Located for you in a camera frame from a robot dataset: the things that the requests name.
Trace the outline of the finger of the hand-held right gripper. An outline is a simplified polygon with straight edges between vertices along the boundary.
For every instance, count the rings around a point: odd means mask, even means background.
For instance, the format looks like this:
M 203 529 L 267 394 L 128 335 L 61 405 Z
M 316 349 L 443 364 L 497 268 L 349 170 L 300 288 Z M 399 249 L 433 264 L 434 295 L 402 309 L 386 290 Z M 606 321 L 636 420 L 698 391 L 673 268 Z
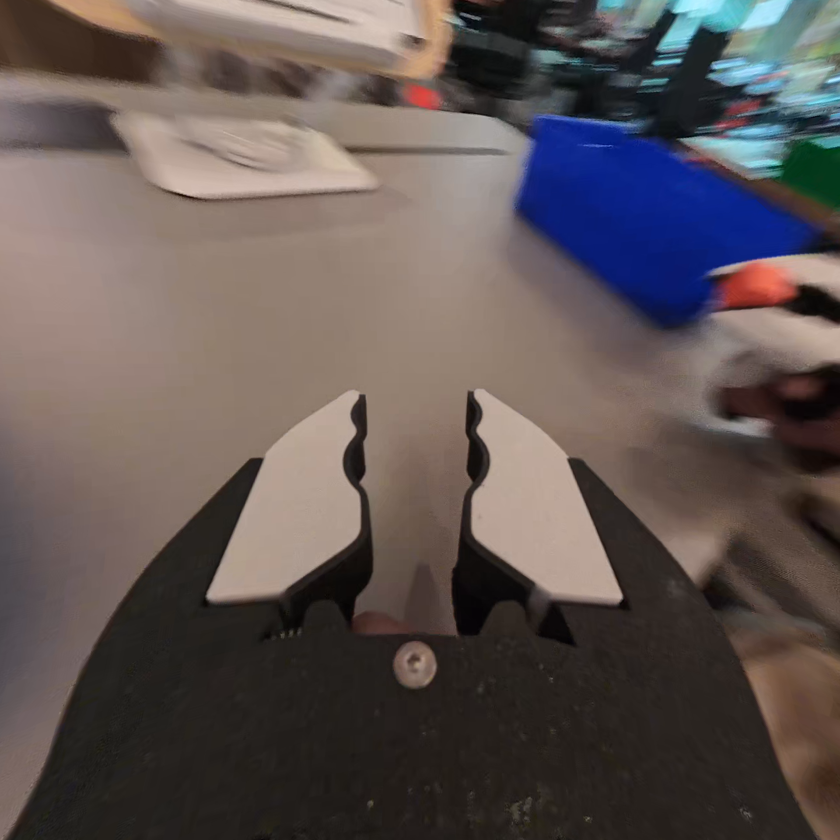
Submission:
M 805 285 L 819 287 L 822 289 L 839 288 L 838 253 L 786 255 L 736 262 L 728 266 L 713 269 L 711 272 L 712 284 L 716 275 L 719 275 L 727 270 L 739 268 L 754 261 L 771 263 L 775 264 L 777 267 L 783 268 L 795 280 L 798 287 Z
M 766 380 L 797 372 L 797 317 L 786 310 L 719 311 L 709 326 L 721 342 L 714 380 Z

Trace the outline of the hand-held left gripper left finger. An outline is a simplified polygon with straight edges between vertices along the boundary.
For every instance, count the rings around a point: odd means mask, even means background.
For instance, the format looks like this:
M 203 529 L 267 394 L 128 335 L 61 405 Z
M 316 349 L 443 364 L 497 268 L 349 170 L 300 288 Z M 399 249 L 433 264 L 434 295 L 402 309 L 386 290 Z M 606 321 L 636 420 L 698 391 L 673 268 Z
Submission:
M 215 606 L 354 607 L 371 580 L 366 400 L 349 390 L 285 432 L 262 458 L 206 591 Z

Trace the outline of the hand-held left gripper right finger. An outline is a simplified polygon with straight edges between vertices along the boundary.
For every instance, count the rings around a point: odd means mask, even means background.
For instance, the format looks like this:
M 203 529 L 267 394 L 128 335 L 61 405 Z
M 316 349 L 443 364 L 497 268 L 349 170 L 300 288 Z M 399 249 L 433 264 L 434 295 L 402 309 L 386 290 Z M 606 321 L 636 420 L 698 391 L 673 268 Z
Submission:
M 528 617 L 565 604 L 619 607 L 622 588 L 562 447 L 484 388 L 468 392 L 465 431 L 456 616 L 486 617 L 506 601 Z

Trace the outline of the red wooden cube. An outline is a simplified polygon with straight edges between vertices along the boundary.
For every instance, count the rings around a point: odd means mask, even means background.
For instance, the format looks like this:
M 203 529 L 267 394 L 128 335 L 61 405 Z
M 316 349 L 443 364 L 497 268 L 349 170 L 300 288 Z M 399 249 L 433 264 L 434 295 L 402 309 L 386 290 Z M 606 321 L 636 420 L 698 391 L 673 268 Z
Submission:
M 797 283 L 785 269 L 762 261 L 716 275 L 713 284 L 718 312 L 774 308 L 799 296 Z

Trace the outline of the blue plastic bin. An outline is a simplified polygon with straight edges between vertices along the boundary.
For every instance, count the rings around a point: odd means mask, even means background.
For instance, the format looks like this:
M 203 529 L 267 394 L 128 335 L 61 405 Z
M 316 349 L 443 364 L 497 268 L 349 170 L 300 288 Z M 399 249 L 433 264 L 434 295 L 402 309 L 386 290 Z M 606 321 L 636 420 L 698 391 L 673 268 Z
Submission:
M 516 209 L 664 329 L 711 309 L 713 270 L 810 253 L 822 231 L 610 123 L 539 115 Z

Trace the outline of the person's right hand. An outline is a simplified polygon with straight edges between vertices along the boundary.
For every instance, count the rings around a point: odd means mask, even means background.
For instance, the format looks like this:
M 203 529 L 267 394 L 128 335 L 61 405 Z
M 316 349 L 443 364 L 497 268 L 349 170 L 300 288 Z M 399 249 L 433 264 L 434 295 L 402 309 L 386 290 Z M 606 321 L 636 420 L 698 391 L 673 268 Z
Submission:
M 712 405 L 726 421 L 757 424 L 800 471 L 815 476 L 838 468 L 837 365 L 723 386 L 714 392 Z

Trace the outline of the white and wooden book stand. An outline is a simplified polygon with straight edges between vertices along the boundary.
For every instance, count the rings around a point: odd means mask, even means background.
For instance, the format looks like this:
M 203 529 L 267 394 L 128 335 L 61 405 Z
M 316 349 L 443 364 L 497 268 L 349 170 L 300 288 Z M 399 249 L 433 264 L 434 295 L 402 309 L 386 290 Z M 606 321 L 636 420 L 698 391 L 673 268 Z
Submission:
M 274 70 L 282 61 L 321 70 L 317 86 L 303 98 L 310 109 L 338 97 L 344 84 L 359 75 L 425 81 L 436 77 L 445 63 L 453 37 L 449 22 L 453 2 L 414 3 L 421 15 L 426 44 L 389 67 L 163 28 L 133 14 L 127 2 L 50 4 L 86 25 L 115 35 L 153 40 L 165 47 L 172 67 L 166 83 L 167 109 L 162 114 L 120 110 L 112 115 L 111 125 L 146 181 L 179 196 L 223 201 L 365 193 L 376 189 L 379 182 L 341 145 L 294 111 L 275 119 L 190 114 L 186 94 L 210 86 L 210 55 L 227 54 L 245 60 L 247 93 L 255 91 L 262 70 Z

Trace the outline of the printed instruction sheet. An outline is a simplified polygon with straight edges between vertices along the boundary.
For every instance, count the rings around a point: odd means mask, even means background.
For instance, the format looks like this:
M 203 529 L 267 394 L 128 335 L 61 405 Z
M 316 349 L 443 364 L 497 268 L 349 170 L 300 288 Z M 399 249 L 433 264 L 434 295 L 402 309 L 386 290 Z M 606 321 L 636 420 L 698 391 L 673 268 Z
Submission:
M 389 67 L 427 38 L 414 2 L 132 1 L 148 24 Z

